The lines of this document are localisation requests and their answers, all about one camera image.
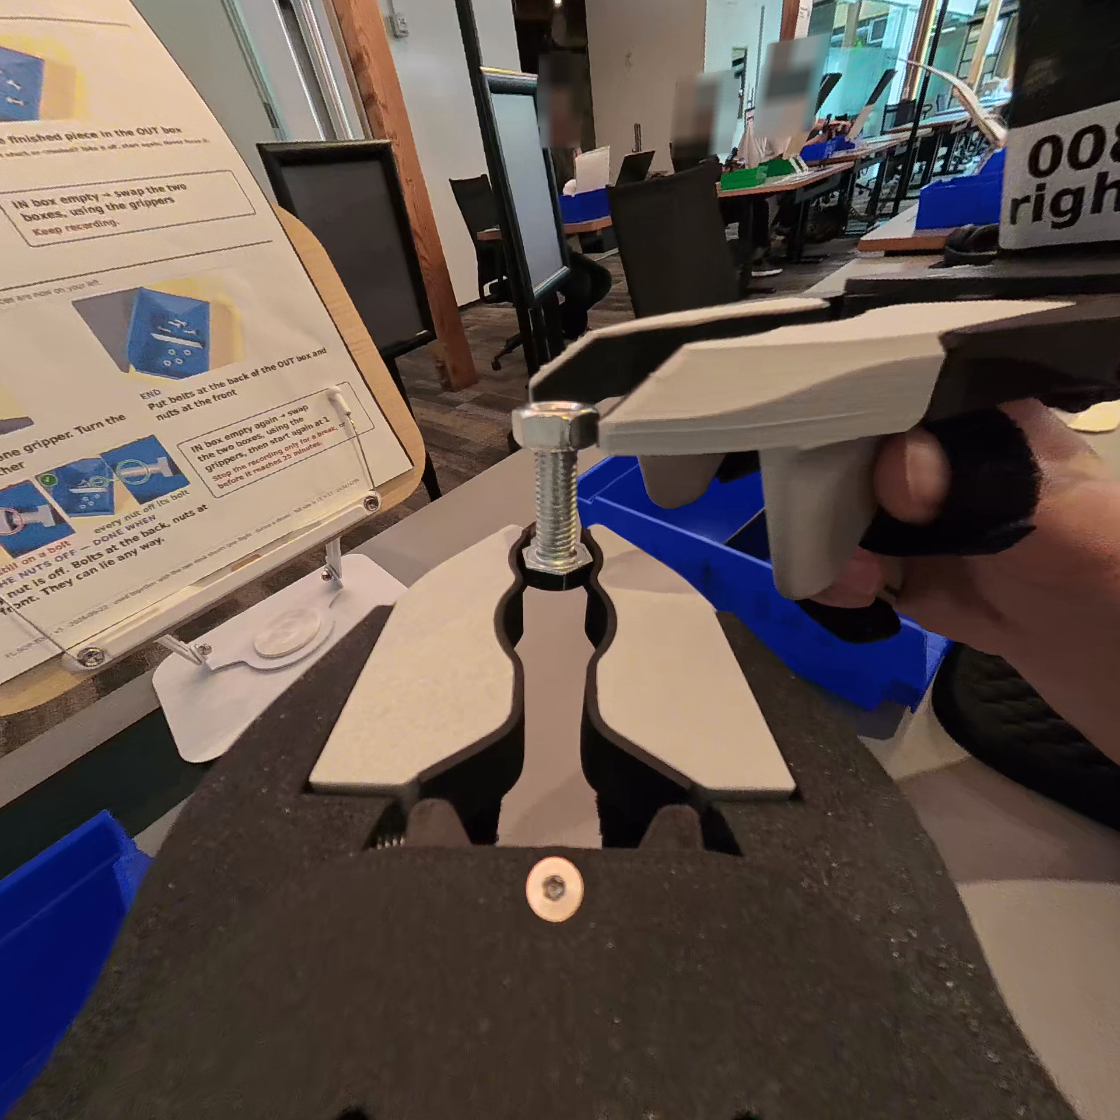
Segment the blue divided parts bin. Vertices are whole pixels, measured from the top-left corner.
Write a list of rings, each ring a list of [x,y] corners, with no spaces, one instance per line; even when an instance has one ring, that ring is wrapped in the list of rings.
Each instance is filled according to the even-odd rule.
[[[1,882],[1,1117],[98,981],[152,858],[102,810]]]

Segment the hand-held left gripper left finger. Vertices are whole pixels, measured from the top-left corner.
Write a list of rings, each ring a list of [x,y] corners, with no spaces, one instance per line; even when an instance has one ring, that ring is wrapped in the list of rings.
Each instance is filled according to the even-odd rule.
[[[320,793],[417,795],[513,715],[498,610],[518,585],[506,525],[398,597],[309,774]]]

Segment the silver hex bolt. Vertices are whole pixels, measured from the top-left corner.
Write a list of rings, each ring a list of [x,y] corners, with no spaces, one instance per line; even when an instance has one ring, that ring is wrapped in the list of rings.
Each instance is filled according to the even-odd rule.
[[[534,457],[536,527],[530,541],[537,539],[545,554],[570,553],[582,543],[578,453],[594,446],[597,410],[578,401],[530,401],[512,413],[512,435]]]

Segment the rounded wooden board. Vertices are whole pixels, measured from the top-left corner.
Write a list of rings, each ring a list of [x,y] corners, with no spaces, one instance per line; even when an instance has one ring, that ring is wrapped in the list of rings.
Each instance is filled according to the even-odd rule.
[[[156,642],[166,643],[182,623],[189,623],[216,606],[222,606],[249,586],[266,578],[301,555],[313,550],[337,553],[342,537],[357,526],[370,523],[376,513],[384,513],[410,497],[418,486],[425,459],[425,442],[416,419],[377,351],[369,331],[362,325],[353,301],[316,235],[282,206],[272,210],[284,229],[293,250],[325,305],[341,341],[345,343],[361,381],[384,414],[412,465],[393,479],[376,482],[368,494],[354,498],[337,511],[324,513],[308,526],[288,531],[274,541],[253,546],[245,557],[218,569],[213,575],[188,585],[161,603],[141,610],[133,618],[108,629],[108,637],[96,639],[92,647],[102,657],[90,666],[82,666],[70,653],[60,653],[49,661],[28,667],[1,685],[2,719],[28,709],[54,703],[61,695],[78,687],[109,665]]]

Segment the silver hex nut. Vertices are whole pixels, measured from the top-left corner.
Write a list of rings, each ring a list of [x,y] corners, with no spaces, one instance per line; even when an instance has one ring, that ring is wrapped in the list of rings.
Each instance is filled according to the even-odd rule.
[[[566,590],[586,582],[593,567],[593,555],[582,543],[566,554],[545,554],[537,543],[538,541],[533,539],[522,550],[522,567],[528,583],[546,590]]]

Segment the blue plastic tray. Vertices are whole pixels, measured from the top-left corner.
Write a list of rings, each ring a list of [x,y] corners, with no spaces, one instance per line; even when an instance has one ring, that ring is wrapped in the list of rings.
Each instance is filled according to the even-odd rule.
[[[832,635],[777,593],[772,563],[724,545],[762,507],[758,471],[714,479],[694,502],[674,509],[652,502],[636,457],[605,457],[578,477],[582,525],[608,527],[682,575],[794,674],[861,709],[884,702],[917,709],[949,641],[910,619],[877,642],[856,645]]]

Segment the black bin divider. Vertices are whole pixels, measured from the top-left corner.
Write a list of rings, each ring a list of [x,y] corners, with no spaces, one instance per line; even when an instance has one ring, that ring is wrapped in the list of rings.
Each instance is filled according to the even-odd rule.
[[[761,507],[734,534],[729,535],[724,545],[728,549],[745,555],[752,555],[765,563],[770,563],[770,547],[768,541],[765,509]]]

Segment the black framed panel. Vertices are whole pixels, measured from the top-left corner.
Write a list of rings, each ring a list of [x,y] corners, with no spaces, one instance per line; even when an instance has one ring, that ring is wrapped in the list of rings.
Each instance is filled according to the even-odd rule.
[[[258,143],[276,205],[316,235],[385,362],[434,339],[434,321],[388,141]],[[184,382],[189,411],[130,402],[218,511],[320,517],[410,465],[272,206],[214,194],[214,247],[182,259],[217,295],[218,354]]]

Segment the screen on black floor stand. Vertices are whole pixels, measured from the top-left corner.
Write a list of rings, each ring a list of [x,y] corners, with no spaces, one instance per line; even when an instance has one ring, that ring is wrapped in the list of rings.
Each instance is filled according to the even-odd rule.
[[[565,346],[558,289],[569,277],[550,150],[538,126],[538,78],[484,65],[472,2],[454,7],[526,370],[534,375]]]

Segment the black office chair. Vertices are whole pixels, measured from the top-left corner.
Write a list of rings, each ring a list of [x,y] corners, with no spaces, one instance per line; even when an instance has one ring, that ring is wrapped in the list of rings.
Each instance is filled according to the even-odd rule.
[[[716,162],[606,187],[610,226],[637,318],[738,301]]]
[[[489,175],[452,177],[449,186],[473,246],[480,301],[513,305],[509,270],[500,239],[497,199]]]

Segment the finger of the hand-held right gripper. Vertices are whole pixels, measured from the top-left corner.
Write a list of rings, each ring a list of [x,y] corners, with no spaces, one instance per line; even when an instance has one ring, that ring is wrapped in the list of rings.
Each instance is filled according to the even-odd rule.
[[[877,442],[1072,374],[1072,299],[910,302],[686,343],[598,422],[609,453],[757,451],[774,583],[832,583],[870,525]]]
[[[805,295],[638,317],[590,330],[568,345],[529,379],[528,399],[598,403],[609,397],[625,397],[686,343],[738,338],[832,318],[829,299]],[[760,467],[757,451],[638,454],[637,459],[649,498],[662,509],[692,503],[713,479],[734,481]]]

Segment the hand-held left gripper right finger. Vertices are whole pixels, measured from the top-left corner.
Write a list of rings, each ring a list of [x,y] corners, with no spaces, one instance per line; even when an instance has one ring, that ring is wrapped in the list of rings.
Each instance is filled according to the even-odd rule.
[[[605,733],[705,799],[788,799],[792,773],[712,603],[606,526],[590,539],[608,622],[592,665]]]

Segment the black headphones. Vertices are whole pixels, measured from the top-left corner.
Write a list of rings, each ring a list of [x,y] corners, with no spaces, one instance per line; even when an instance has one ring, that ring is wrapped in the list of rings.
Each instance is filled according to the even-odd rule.
[[[949,231],[942,246],[944,267],[984,266],[998,257],[998,223],[965,225]]]

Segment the wooden-top desk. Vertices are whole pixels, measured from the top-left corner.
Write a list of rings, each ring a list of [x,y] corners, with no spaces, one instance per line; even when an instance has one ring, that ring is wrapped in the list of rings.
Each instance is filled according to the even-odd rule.
[[[605,229],[612,226],[612,217],[609,214],[602,214],[600,217],[588,218],[582,221],[570,221],[562,223],[562,233],[564,237],[578,238],[584,234],[590,233],[601,233]],[[478,242],[500,242],[501,241],[501,230],[497,226],[493,227],[484,227],[482,230],[473,234],[474,239]]]

